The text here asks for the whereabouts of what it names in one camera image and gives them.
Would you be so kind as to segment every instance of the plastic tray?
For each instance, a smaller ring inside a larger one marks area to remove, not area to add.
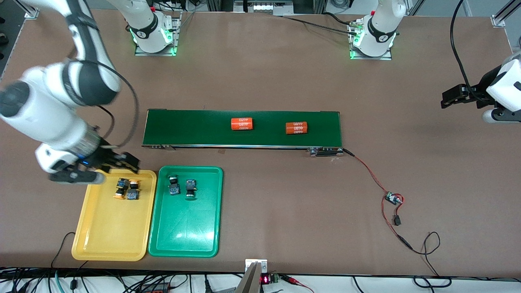
[[[72,256],[89,261],[138,261],[146,252],[157,177],[153,171],[112,169],[101,185],[89,185]],[[118,179],[138,179],[138,200],[113,198]]]
[[[168,176],[178,175],[181,194],[171,196]],[[196,180],[194,201],[185,199]],[[164,166],[159,171],[148,252],[154,257],[211,258],[219,247],[222,169]]]

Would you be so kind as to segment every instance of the orange battery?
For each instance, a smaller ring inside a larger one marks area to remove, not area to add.
[[[307,122],[288,122],[286,123],[286,134],[287,135],[299,135],[307,133]]]
[[[231,129],[232,130],[252,130],[253,129],[253,119],[248,118],[232,118],[231,119]]]

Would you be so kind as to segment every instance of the brown tabletop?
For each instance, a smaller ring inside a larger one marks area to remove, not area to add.
[[[380,214],[381,190],[350,156],[140,147],[148,108],[293,110],[340,111],[344,146],[406,197],[398,233],[417,250],[427,232],[440,234],[441,247],[429,257],[440,274],[521,275],[519,126],[486,124],[472,104],[440,108],[441,93],[463,82],[449,18],[404,18],[393,61],[378,62],[350,60],[345,35],[234,13],[196,14],[177,57],[134,57],[121,14],[94,16],[112,61],[140,97],[138,130],[124,151],[143,169],[220,166],[225,183],[214,258],[147,255],[87,267],[239,272],[244,259],[266,258],[270,270],[287,273],[431,274],[392,235]],[[342,29],[327,16],[303,18]],[[473,83],[511,53],[504,30],[488,18],[458,19],[455,39]],[[2,85],[31,66],[62,61],[72,47],[63,17],[42,12],[26,22]],[[109,109],[117,117],[109,141],[117,143],[130,127],[129,90]],[[99,109],[80,115],[108,126]],[[49,182],[34,157],[39,143],[5,123],[0,137],[0,265],[49,266],[65,233],[76,230],[85,186]],[[57,266],[81,264],[71,243]]]

